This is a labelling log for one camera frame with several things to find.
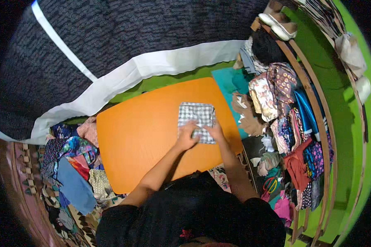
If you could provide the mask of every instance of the gray plaid cloth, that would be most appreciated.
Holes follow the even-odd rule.
[[[200,135],[199,143],[216,144],[209,132],[203,128],[204,125],[213,127],[213,120],[216,119],[216,112],[211,104],[182,102],[179,106],[179,121],[177,126],[183,126],[190,120],[198,120],[200,128],[192,133],[192,138]]]

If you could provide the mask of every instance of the orange tabletop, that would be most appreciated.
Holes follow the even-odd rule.
[[[220,89],[211,77],[165,86],[113,106],[97,116],[99,149],[113,191],[129,193],[177,140],[179,105],[212,104],[216,118],[239,154],[242,141]],[[218,145],[198,143],[181,159],[173,179],[222,163]]]

